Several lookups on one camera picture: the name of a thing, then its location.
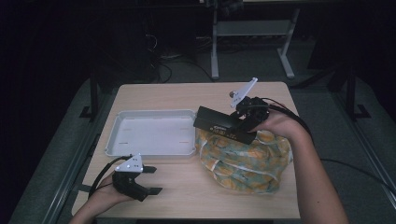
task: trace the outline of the black cable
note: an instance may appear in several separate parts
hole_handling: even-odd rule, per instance
[[[211,81],[213,81],[213,82],[216,81],[216,80],[215,80],[214,78],[212,78],[212,76],[210,76],[210,75],[206,72],[206,70],[205,70],[201,65],[199,65],[198,63],[193,63],[193,62],[189,62],[189,61],[166,62],[166,63],[190,63],[190,64],[193,64],[193,65],[199,67],[199,68],[206,74],[206,76],[209,77],[209,79],[210,79]]]
[[[158,65],[160,65],[160,66],[162,66],[162,67],[168,69],[168,71],[169,71],[169,76],[168,76],[168,78],[167,78],[166,80],[163,81],[163,79],[161,78],[161,74],[158,75],[158,77],[159,77],[161,83],[166,83],[166,82],[168,82],[169,79],[171,79],[171,77],[172,77],[172,75],[173,75],[172,69],[171,69],[169,66],[166,66],[166,65],[163,64],[163,63],[159,63]]]
[[[385,188],[387,188],[387,189],[393,194],[393,196],[396,197],[396,190],[395,190],[395,189],[393,189],[391,186],[389,186],[389,185],[388,185],[385,181],[383,181],[382,179],[376,177],[375,175],[373,175],[373,174],[371,174],[371,173],[369,173],[369,172],[367,172],[367,171],[365,171],[365,170],[363,170],[363,169],[361,169],[361,168],[359,168],[359,167],[353,166],[353,165],[348,164],[348,163],[343,162],[343,161],[337,161],[337,160],[332,160],[332,159],[320,159],[320,160],[321,160],[321,161],[331,161],[331,162],[335,162],[335,163],[338,163],[338,164],[345,165],[345,166],[347,166],[347,167],[349,167],[349,168],[352,168],[352,169],[354,169],[354,170],[356,170],[356,171],[359,171],[359,172],[361,172],[362,174],[371,177],[374,181],[376,181],[377,183],[379,183],[379,184],[381,184],[382,186],[384,186]]]
[[[278,102],[278,101],[276,101],[276,100],[273,100],[273,99],[270,99],[270,98],[265,98],[265,97],[260,98],[260,99],[272,101],[273,103],[276,103],[277,105],[280,105],[280,106],[282,106],[283,108],[289,110],[287,107],[285,107],[284,105],[282,105],[280,102]]]

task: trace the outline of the cable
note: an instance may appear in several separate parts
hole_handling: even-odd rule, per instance
[[[393,194],[393,196],[396,197],[396,190],[395,190],[395,189],[391,188],[391,187],[390,187],[385,181],[383,181],[382,179],[376,177],[375,175],[373,175],[373,174],[371,174],[371,173],[369,173],[369,172],[367,172],[367,171],[365,171],[365,170],[363,170],[363,169],[361,169],[361,168],[359,168],[359,167],[353,166],[353,165],[348,164],[348,163],[343,162],[343,161],[337,161],[337,160],[332,160],[332,159],[320,159],[320,160],[321,160],[321,161],[331,161],[331,162],[335,162],[335,163],[338,163],[338,164],[342,164],[342,165],[345,165],[345,166],[347,166],[347,167],[349,167],[349,168],[352,168],[352,169],[354,169],[354,170],[356,170],[356,171],[358,171],[358,172],[361,172],[362,174],[371,177],[374,181],[376,181],[377,183],[379,183],[379,184],[381,184],[382,186],[384,186],[385,188],[387,188],[387,189]]]
[[[201,65],[199,65],[198,63],[192,63],[192,62],[189,62],[189,61],[182,61],[182,62],[166,62],[166,63],[190,63],[190,64],[193,64],[193,65],[195,65],[195,66],[197,66],[197,67],[199,67],[205,74],[206,74],[206,76],[207,77],[209,77],[209,79],[211,80],[211,81],[216,81],[214,78],[212,78],[212,76],[210,76],[207,72],[206,72],[206,70],[201,66]]]
[[[168,69],[168,71],[169,71],[169,76],[168,76],[168,78],[167,78],[165,81],[163,81],[163,79],[161,78],[161,74],[158,75],[159,80],[161,81],[161,83],[166,83],[166,82],[168,82],[169,79],[171,79],[171,77],[172,77],[172,75],[173,75],[172,69],[171,69],[170,67],[166,66],[166,65],[163,64],[163,63],[159,63],[158,65],[160,65],[160,66],[162,66],[162,67],[165,67],[165,68]]]

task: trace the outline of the metal frame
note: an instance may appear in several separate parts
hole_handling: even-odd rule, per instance
[[[219,64],[217,54],[218,36],[230,35],[284,35],[286,37],[282,48],[277,49],[280,61],[285,69],[287,78],[294,78],[287,52],[294,33],[300,9],[294,9],[291,20],[283,21],[218,21],[218,11],[213,12],[213,36],[211,52],[212,78],[219,79]]]

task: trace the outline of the black device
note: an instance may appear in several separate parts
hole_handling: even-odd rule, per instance
[[[256,133],[248,133],[238,129],[237,127],[242,122],[239,118],[200,106],[193,126],[244,144],[250,144],[256,138]]]
[[[153,166],[145,166],[141,161],[140,155],[124,156],[116,158],[114,161],[108,163],[102,172],[96,177],[92,184],[88,197],[91,197],[98,189],[97,185],[102,179],[103,175],[107,170],[116,162],[125,160],[126,162],[117,166],[112,177],[113,187],[121,194],[125,194],[131,198],[143,202],[149,195],[158,195],[162,188],[145,188],[138,185],[134,179],[137,178],[141,173],[154,173],[157,168]]]

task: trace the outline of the plastic bag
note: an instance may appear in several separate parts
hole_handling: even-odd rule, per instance
[[[267,131],[245,145],[203,130],[197,130],[196,148],[206,170],[224,188],[249,193],[274,193],[280,177],[292,162],[288,139]]]

